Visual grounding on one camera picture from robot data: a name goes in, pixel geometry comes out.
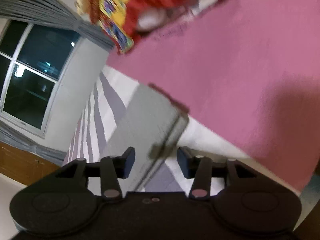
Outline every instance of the pink surface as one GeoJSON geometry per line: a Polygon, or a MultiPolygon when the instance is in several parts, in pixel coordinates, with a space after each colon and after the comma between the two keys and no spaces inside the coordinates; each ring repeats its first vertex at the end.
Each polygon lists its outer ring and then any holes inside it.
{"type": "Polygon", "coordinates": [[[226,0],[107,64],[301,190],[320,155],[320,0],[226,0]]]}

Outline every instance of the pink sheet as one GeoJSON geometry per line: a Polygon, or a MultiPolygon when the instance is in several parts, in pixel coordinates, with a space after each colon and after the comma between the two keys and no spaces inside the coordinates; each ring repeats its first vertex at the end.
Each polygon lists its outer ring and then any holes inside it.
{"type": "Polygon", "coordinates": [[[225,0],[107,64],[301,190],[320,155],[320,0],[225,0]]]}

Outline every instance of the window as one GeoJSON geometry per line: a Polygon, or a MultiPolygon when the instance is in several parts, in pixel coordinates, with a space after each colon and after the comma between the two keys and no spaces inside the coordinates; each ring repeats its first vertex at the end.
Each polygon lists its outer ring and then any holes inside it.
{"type": "Polygon", "coordinates": [[[0,42],[0,116],[44,135],[63,67],[79,34],[11,21],[0,42]]]}

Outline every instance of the wooden panel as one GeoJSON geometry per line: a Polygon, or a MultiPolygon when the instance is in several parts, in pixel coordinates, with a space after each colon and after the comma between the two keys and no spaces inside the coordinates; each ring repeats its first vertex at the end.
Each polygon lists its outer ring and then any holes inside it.
{"type": "Polygon", "coordinates": [[[28,186],[58,168],[37,155],[0,142],[0,172],[22,184],[28,186]]]}

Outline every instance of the curtain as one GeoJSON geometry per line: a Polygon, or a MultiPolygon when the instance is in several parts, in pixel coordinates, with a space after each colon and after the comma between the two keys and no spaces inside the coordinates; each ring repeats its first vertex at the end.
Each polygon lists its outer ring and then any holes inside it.
{"type": "Polygon", "coordinates": [[[83,20],[58,0],[0,0],[0,17],[74,30],[106,50],[114,46],[113,41],[99,26],[83,20]]]}
{"type": "Polygon", "coordinates": [[[0,141],[16,147],[20,150],[28,151],[57,164],[62,165],[66,152],[54,150],[38,145],[36,142],[19,133],[15,129],[0,121],[0,141]]]}

